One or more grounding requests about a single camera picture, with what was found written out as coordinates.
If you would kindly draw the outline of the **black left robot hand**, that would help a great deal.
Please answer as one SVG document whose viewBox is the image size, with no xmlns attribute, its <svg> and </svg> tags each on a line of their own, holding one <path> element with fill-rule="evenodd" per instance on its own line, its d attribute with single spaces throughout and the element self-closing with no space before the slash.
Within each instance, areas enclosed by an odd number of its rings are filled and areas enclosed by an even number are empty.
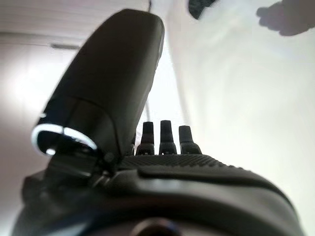
<svg viewBox="0 0 315 236">
<path fill-rule="evenodd" d="M 162 20 L 124 9 L 80 49 L 31 134 L 49 156 L 28 176 L 14 236 L 301 236 L 287 196 L 265 178 L 204 155 L 189 126 L 136 127 L 164 40 Z"/>
</svg>

